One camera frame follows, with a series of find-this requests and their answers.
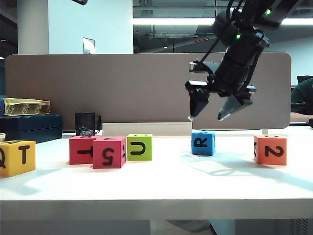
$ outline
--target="pink block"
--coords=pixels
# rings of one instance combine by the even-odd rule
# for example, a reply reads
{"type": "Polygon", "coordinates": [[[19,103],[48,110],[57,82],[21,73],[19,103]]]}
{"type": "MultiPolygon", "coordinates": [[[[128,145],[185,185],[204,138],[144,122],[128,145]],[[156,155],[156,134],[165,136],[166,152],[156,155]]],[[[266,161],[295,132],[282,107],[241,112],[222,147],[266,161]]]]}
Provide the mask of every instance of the pink block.
{"type": "Polygon", "coordinates": [[[93,141],[93,168],[121,168],[126,162],[125,137],[101,137],[93,141]]]}
{"type": "Polygon", "coordinates": [[[69,164],[91,164],[92,142],[100,136],[74,136],[69,139],[69,164]]]}

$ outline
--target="floor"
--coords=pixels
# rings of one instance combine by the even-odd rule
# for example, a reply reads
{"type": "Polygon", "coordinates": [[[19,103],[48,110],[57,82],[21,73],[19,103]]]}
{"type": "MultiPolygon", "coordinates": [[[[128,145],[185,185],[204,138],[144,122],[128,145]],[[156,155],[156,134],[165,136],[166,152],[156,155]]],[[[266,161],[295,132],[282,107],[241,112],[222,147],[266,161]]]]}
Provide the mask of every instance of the floor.
{"type": "Polygon", "coordinates": [[[150,235],[214,235],[208,220],[151,220],[150,235]]]}

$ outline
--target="red block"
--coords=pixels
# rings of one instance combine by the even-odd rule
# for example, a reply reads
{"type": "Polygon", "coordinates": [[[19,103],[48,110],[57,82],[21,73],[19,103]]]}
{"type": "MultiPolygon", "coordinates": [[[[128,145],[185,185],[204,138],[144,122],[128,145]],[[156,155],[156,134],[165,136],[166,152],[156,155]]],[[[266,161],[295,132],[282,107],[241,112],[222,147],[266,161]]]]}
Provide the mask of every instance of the red block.
{"type": "Polygon", "coordinates": [[[69,164],[91,164],[92,142],[100,136],[74,136],[69,139],[69,164]]]}
{"type": "Polygon", "coordinates": [[[254,160],[258,164],[286,165],[287,138],[280,135],[254,135],[254,160]]]}
{"type": "Polygon", "coordinates": [[[126,138],[102,137],[93,141],[93,168],[121,168],[126,162],[126,138]]]}

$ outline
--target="toy block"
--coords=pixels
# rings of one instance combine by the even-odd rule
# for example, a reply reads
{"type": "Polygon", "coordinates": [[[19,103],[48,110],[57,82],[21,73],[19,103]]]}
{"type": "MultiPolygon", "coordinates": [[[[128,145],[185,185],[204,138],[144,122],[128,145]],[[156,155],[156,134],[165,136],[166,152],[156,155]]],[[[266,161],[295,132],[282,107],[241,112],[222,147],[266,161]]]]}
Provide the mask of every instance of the toy block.
{"type": "Polygon", "coordinates": [[[0,143],[1,176],[11,177],[36,169],[35,141],[6,141],[0,143]]]}
{"type": "Polygon", "coordinates": [[[127,160],[152,160],[152,134],[130,134],[127,136],[127,160]]]}
{"type": "Polygon", "coordinates": [[[280,135],[254,135],[254,160],[258,164],[286,165],[287,138],[280,135]]]}
{"type": "Polygon", "coordinates": [[[121,168],[126,162],[126,137],[101,137],[93,141],[93,168],[121,168]]]}
{"type": "Polygon", "coordinates": [[[215,154],[215,132],[193,131],[191,133],[191,153],[199,155],[215,154]]]}
{"type": "Polygon", "coordinates": [[[74,136],[69,139],[69,164],[92,164],[92,142],[100,136],[74,136]]]}

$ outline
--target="gray divider panel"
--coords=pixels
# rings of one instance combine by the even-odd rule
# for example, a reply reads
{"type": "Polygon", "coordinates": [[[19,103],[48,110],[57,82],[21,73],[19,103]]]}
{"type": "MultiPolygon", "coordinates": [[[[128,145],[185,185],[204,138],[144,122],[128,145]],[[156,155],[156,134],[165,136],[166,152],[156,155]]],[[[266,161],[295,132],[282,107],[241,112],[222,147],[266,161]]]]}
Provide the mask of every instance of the gray divider panel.
{"type": "MultiPolygon", "coordinates": [[[[223,53],[207,61],[218,63],[223,53]]],[[[5,61],[7,97],[51,100],[64,130],[74,130],[75,112],[96,112],[103,122],[187,122],[189,62],[203,54],[12,55],[5,61]]],[[[284,128],[290,122],[291,58],[268,52],[251,83],[253,105],[226,120],[216,117],[225,99],[211,94],[194,129],[284,128]]]]}

